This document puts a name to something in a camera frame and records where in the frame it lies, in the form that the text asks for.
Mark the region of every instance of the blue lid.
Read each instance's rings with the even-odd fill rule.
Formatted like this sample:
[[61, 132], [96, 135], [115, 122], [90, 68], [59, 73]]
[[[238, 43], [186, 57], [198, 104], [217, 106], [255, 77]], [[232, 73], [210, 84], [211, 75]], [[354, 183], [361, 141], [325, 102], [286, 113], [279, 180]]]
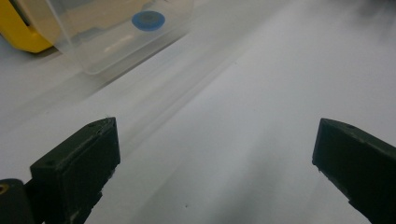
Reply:
[[165, 16], [156, 11], [141, 11], [132, 17], [134, 26], [142, 31], [155, 31], [165, 23]]

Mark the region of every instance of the yellow handle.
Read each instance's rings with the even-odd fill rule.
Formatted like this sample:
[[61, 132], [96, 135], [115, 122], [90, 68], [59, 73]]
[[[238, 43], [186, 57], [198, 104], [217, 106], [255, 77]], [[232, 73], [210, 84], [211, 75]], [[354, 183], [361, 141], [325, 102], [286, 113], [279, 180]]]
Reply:
[[27, 26], [9, 0], [0, 0], [0, 34], [16, 49], [38, 53], [52, 46], [32, 26]]

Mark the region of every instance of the transparent plastic box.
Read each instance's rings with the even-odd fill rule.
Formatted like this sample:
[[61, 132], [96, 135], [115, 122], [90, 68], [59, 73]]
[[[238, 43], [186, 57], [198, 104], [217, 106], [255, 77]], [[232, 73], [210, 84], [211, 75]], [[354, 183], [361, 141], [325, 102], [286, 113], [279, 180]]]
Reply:
[[[18, 0], [18, 4], [38, 32], [88, 74], [129, 56], [132, 67], [172, 43], [179, 35], [169, 34], [185, 27], [193, 8], [193, 0]], [[140, 17], [143, 23], [151, 20], [148, 27], [136, 25], [134, 17], [141, 12], [151, 13]], [[161, 44], [152, 46], [164, 36]]]

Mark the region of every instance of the white tabletop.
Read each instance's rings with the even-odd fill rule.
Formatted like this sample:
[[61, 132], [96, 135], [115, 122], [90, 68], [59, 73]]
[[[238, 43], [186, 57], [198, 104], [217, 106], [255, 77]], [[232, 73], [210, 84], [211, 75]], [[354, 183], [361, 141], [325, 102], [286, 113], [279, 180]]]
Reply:
[[123, 76], [0, 38], [0, 178], [83, 125], [122, 161], [87, 223], [369, 223], [312, 165], [320, 118], [396, 145], [396, 6], [196, 0], [191, 31]]

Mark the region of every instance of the brass screw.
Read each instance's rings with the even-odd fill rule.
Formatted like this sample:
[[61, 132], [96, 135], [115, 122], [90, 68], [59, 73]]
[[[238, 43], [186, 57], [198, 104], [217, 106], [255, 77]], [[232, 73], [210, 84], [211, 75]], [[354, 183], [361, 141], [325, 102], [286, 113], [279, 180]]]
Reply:
[[0, 184], [0, 195], [6, 193], [8, 189], [9, 189], [8, 184]]

